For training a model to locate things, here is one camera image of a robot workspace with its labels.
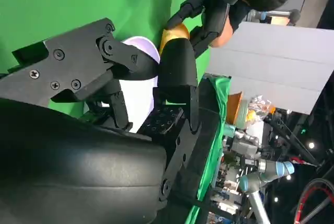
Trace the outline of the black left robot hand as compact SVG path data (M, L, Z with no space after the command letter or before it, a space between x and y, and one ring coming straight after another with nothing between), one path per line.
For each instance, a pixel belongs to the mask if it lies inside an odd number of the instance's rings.
M209 44L218 38L226 22L230 4L223 0L186 0L181 3L179 10L167 21L165 29L172 29L181 24L186 18L201 15L201 26L196 26L190 32L190 42L195 58L208 49Z

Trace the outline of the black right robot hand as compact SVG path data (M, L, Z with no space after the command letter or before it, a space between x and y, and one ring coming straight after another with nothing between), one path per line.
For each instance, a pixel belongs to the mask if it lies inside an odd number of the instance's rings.
M14 52L1 77L1 223L151 223L198 139L187 38L162 60L101 19Z

